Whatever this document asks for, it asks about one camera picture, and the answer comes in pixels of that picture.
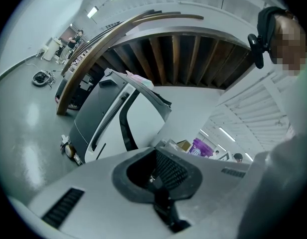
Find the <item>white and black robot machine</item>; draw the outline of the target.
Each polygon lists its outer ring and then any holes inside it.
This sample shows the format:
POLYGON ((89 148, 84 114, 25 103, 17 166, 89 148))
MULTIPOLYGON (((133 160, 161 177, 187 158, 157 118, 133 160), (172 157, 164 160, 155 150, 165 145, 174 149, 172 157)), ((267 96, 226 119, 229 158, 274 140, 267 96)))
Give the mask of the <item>white and black robot machine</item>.
POLYGON ((78 112, 61 152, 85 164, 148 147, 171 103, 131 76, 107 68, 78 112))

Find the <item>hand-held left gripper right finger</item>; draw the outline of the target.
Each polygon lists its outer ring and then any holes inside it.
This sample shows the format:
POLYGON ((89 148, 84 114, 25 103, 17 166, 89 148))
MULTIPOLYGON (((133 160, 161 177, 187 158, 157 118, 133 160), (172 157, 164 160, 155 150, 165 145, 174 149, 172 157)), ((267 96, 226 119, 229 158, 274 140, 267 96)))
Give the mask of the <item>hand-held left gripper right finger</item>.
POLYGON ((166 148, 155 152, 155 210, 163 226, 155 239, 226 238, 216 211, 228 204, 249 166, 166 148))

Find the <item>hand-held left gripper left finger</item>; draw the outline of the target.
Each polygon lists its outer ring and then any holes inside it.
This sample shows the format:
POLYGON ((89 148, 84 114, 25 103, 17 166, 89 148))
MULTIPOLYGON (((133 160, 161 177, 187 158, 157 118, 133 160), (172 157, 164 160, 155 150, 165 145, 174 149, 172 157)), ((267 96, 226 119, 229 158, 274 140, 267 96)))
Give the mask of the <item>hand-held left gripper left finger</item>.
POLYGON ((156 218, 150 205, 128 201, 114 187, 112 173, 122 161, 134 157, 134 150, 82 165, 47 186, 28 205, 40 219, 65 193, 82 196, 52 239, 156 239, 156 218))

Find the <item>white cabinet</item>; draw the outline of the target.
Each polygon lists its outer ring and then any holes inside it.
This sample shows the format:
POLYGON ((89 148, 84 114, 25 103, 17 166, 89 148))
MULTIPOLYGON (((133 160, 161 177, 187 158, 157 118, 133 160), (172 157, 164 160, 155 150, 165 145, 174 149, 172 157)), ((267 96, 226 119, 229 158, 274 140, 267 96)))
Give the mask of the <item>white cabinet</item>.
POLYGON ((62 43, 58 39, 52 38, 48 45, 47 51, 42 56, 42 59, 46 61, 50 61, 54 57, 56 51, 59 49, 61 45, 62 43))

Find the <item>purple detergent powder tub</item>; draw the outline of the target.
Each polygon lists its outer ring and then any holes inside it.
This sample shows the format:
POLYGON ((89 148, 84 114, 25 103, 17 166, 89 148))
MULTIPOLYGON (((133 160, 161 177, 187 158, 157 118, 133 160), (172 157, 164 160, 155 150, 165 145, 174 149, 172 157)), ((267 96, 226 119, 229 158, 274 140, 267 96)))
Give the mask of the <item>purple detergent powder tub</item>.
POLYGON ((189 154, 209 158, 213 155, 213 149, 202 140, 195 138, 189 154))

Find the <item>large open cardboard box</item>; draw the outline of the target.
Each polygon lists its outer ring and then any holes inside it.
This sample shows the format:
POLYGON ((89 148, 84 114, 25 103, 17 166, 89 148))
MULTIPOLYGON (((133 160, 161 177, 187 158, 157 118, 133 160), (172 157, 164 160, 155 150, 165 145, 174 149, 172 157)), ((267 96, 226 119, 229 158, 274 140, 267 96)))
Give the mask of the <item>large open cardboard box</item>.
POLYGON ((192 147, 192 143, 190 143, 188 140, 183 140, 177 143, 177 145, 184 151, 188 152, 190 148, 192 147))

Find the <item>white plastic box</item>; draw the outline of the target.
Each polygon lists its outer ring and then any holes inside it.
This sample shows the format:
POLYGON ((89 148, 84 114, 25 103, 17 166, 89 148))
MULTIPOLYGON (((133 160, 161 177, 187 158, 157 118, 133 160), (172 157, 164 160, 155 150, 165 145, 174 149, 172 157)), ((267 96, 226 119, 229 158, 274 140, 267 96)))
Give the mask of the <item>white plastic box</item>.
POLYGON ((177 145, 176 142, 174 142, 172 139, 169 139, 166 144, 165 144, 165 147, 167 148, 173 148, 175 150, 178 150, 179 149, 179 146, 177 145))

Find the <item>brown wooden staircase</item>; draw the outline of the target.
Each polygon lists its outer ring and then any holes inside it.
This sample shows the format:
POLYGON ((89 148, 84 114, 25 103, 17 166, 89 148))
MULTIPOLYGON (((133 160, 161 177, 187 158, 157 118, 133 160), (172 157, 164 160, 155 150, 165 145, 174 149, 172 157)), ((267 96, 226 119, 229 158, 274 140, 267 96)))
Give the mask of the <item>brown wooden staircase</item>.
POLYGON ((80 107, 84 77, 98 82, 105 70, 131 72, 155 86, 228 90, 254 64, 250 48, 237 37, 205 26, 201 15, 147 10, 118 22, 79 46, 66 63, 76 69, 56 98, 56 113, 80 107))

